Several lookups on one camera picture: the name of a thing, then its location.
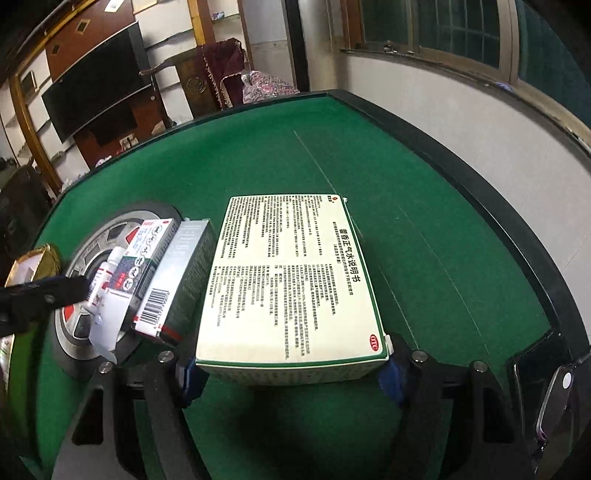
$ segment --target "barcode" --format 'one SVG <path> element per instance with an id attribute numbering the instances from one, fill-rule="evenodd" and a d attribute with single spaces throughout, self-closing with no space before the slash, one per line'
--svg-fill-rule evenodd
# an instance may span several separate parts
<path id="1" fill-rule="evenodd" d="M 168 295 L 170 295 L 168 290 L 153 289 L 150 292 L 144 311 L 139 319 L 152 325 L 158 323 L 160 316 L 162 315 L 162 310 L 164 310 L 166 300 L 168 299 Z"/>

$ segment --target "medicine box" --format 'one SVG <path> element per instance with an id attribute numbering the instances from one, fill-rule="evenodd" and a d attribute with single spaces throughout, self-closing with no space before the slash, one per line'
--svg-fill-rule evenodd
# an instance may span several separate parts
<path id="1" fill-rule="evenodd" d="M 174 346 L 195 327 L 193 313 L 215 249 L 210 220 L 180 224 L 134 317 L 137 332 Z"/>
<path id="2" fill-rule="evenodd" d="M 204 301 L 198 366 L 243 384 L 307 384 L 360 378 L 390 352 L 340 196 L 231 198 Z"/>

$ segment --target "television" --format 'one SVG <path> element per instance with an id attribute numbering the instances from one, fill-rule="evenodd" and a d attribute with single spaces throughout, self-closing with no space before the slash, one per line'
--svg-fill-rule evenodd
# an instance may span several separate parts
<path id="1" fill-rule="evenodd" d="M 139 76 L 150 68 L 138 23 L 133 23 L 77 60 L 43 94 L 63 142 L 103 112 L 151 86 Z"/>

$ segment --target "window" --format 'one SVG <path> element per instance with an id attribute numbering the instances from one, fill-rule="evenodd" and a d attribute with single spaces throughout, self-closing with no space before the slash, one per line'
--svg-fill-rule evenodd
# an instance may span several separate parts
<path id="1" fill-rule="evenodd" d="M 414 57 L 510 90 L 591 153 L 591 78 L 529 0 L 341 0 L 351 48 Z"/>
<path id="2" fill-rule="evenodd" d="M 361 0 L 362 38 L 353 44 L 384 51 L 388 43 L 396 52 L 443 63 L 459 59 L 462 69 L 492 77 L 502 69 L 499 6 L 507 10 L 507 1 Z"/>
<path id="3" fill-rule="evenodd" d="M 387 41 L 408 45 L 405 0 L 362 0 L 361 13 L 364 44 L 377 50 L 383 49 Z"/>
<path id="4" fill-rule="evenodd" d="M 519 19 L 519 78 L 566 107 L 591 128 L 591 86 L 558 35 L 523 0 Z"/>
<path id="5" fill-rule="evenodd" d="M 499 67 L 496 0 L 419 0 L 419 45 Z"/>

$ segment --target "metal bolt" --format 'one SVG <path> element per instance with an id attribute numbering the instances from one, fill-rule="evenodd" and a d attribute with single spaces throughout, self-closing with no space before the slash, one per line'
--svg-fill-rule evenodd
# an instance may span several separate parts
<path id="1" fill-rule="evenodd" d="M 415 350 L 411 356 L 413 360 L 419 364 L 422 364 L 429 359 L 427 352 L 423 352 L 422 350 Z"/>
<path id="2" fill-rule="evenodd" d="M 113 370 L 113 363 L 112 362 L 103 362 L 99 367 L 99 372 L 102 374 L 107 374 L 111 370 Z"/>
<path id="3" fill-rule="evenodd" d="M 476 360 L 474 362 L 474 370 L 480 373 L 484 373 L 488 370 L 488 365 L 484 363 L 482 360 Z"/>
<path id="4" fill-rule="evenodd" d="M 570 387 L 571 382 L 573 381 L 573 376 L 570 372 L 566 372 L 562 379 L 562 388 L 567 389 Z"/>
<path id="5" fill-rule="evenodd" d="M 174 353 L 170 350 L 165 350 L 164 352 L 160 352 L 158 354 L 158 362 L 161 364 L 167 364 L 174 358 Z"/>

